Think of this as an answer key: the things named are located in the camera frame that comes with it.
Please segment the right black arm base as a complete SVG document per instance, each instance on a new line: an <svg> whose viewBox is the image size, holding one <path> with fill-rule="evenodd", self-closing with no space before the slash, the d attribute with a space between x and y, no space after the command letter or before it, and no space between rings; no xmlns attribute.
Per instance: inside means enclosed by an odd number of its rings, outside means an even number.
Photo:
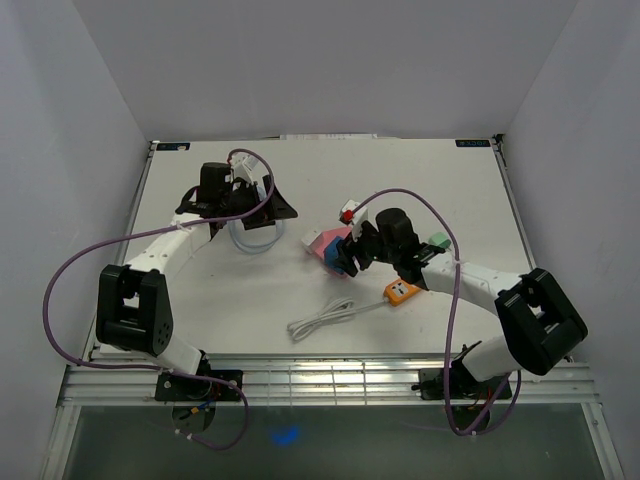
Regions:
<svg viewBox="0 0 640 480"><path fill-rule="evenodd" d="M453 400L489 400L494 394L498 394L498 400L511 399L513 396L511 387L506 384L499 391L502 378L493 377L483 382L475 380L460 380L454 373L450 374L449 391ZM418 392L422 400L444 399L444 369L424 368L418 371L418 381L411 386L411 390Z"/></svg>

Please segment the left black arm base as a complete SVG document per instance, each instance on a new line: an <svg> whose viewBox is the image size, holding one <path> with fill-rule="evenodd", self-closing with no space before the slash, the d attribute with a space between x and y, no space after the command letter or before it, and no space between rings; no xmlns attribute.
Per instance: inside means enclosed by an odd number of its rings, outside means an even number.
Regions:
<svg viewBox="0 0 640 480"><path fill-rule="evenodd" d="M240 395L231 387L162 373L156 383L154 399L160 402L235 402Z"/></svg>

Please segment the pink triangular power strip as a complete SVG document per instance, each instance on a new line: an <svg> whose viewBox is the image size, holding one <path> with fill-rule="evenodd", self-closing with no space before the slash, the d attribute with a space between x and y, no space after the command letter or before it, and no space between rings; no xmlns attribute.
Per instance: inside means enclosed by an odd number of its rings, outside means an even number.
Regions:
<svg viewBox="0 0 640 480"><path fill-rule="evenodd" d="M316 251L312 255L316 260L318 260L320 262L320 264L324 267L324 269L335 275L338 277L346 277L346 276L339 276L336 273L333 273L331 270L329 270L324 263L324 255L323 255L323 251L325 249L325 247L329 244L329 242L331 240L333 240L336 236L342 236L344 239L348 236L348 234L351 232L351 228L348 226L344 226L344 227L339 227L339 228L335 228L335 229L331 229L331 230L325 230L322 231L322 243L318 246L318 248L316 249Z"/></svg>

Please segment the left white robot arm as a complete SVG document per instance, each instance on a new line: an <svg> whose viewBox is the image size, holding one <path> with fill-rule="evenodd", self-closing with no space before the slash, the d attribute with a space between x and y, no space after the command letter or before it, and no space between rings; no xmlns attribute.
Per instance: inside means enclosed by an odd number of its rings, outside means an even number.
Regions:
<svg viewBox="0 0 640 480"><path fill-rule="evenodd" d="M260 161L236 149L224 162L204 163L198 185L180 200L169 228L124 265L109 265L100 274L98 341L180 372L177 386L190 399L210 392L212 376L201 368L203 352L174 332L168 282L227 224L239 221L253 230L297 218L270 174L255 177Z"/></svg>

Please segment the dark blue cube socket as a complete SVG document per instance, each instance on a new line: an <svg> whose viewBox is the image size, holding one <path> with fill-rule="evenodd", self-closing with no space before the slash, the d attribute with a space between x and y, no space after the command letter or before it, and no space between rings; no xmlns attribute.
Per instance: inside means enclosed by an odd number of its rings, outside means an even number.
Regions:
<svg viewBox="0 0 640 480"><path fill-rule="evenodd" d="M325 263L325 266L329 270L331 270L333 273L336 273L339 276L346 276L346 274L341 273L333 264L333 261L336 258L336 244L338 243L339 240L344 240L344 238L342 236L336 236L325 247L323 251L324 263Z"/></svg>

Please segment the white charger plug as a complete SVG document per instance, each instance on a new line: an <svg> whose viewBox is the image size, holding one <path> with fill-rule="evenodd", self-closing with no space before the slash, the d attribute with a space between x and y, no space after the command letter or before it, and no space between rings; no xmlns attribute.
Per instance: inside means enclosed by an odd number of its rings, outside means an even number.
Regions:
<svg viewBox="0 0 640 480"><path fill-rule="evenodd" d="M316 229L308 231L301 238L301 243L307 253L313 254L318 246L322 243L322 232Z"/></svg>

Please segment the green charger plug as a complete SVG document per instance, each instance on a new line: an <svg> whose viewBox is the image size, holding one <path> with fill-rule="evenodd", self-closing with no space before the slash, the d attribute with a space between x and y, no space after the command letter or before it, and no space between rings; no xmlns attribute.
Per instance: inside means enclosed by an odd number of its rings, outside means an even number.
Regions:
<svg viewBox="0 0 640 480"><path fill-rule="evenodd" d="M429 237L428 243L435 247L448 249L451 246L452 241L446 233L436 232Z"/></svg>

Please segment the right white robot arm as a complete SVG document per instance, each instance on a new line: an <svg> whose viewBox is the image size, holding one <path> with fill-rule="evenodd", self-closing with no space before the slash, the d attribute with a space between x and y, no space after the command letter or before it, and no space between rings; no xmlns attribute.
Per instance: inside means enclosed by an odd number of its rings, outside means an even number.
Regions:
<svg viewBox="0 0 640 480"><path fill-rule="evenodd" d="M464 397L517 370L544 376L588 335L584 320L544 269L517 274L462 262L446 246L420 241L399 208L385 209L370 222L366 209L349 201L340 220L351 231L337 242L331 266L353 277L374 262L389 264L405 283L462 299L499 320L501 335L465 348L443 375Z"/></svg>

